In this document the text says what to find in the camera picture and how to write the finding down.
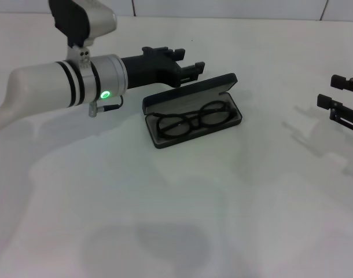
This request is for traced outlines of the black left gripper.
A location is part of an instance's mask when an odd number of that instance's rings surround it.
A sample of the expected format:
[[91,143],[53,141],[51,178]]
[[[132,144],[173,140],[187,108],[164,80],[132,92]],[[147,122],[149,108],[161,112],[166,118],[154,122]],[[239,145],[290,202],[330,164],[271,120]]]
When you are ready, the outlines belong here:
[[185,49],[143,47],[143,54],[122,58],[127,71],[129,89],[162,83],[173,88],[198,80],[205,62],[180,67],[177,62],[185,57]]

